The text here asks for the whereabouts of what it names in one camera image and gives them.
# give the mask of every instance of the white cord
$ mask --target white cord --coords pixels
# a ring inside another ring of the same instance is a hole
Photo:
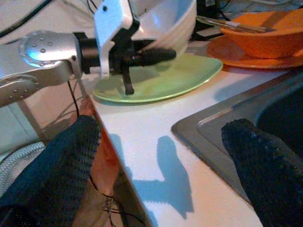
[[[265,5],[278,6],[278,5],[286,4],[286,3],[291,2],[293,0],[285,0],[285,1],[249,0],[249,1],[256,2],[256,3],[261,3],[261,4],[265,4]]]

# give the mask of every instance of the utensil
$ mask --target utensil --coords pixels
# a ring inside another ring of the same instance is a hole
[[[244,25],[233,21],[226,21],[226,20],[218,20],[218,19],[212,19],[208,17],[203,16],[197,16],[197,21],[213,25],[213,26],[219,26],[227,29],[231,29],[237,32],[249,32],[249,33],[265,33],[265,32],[273,32],[275,29],[268,28],[268,27],[260,27],[260,26],[251,26],[251,25]]]

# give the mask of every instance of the green plate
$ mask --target green plate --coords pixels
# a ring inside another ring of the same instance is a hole
[[[126,95],[122,77],[100,80],[93,91],[103,100],[122,103],[153,102],[179,96],[209,81],[223,67],[213,58],[183,54],[174,61],[147,67],[131,67],[133,95]]]

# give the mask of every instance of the gray textured fabric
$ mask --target gray textured fabric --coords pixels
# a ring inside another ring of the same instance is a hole
[[[2,161],[0,164],[0,197],[44,148],[45,145],[42,142],[33,143],[14,151]]]

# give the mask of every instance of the orange plate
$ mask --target orange plate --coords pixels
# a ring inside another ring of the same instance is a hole
[[[303,65],[303,51],[296,56],[264,59],[247,55],[226,36],[218,37],[208,45],[207,54],[221,60],[226,65],[257,69],[283,69]]]

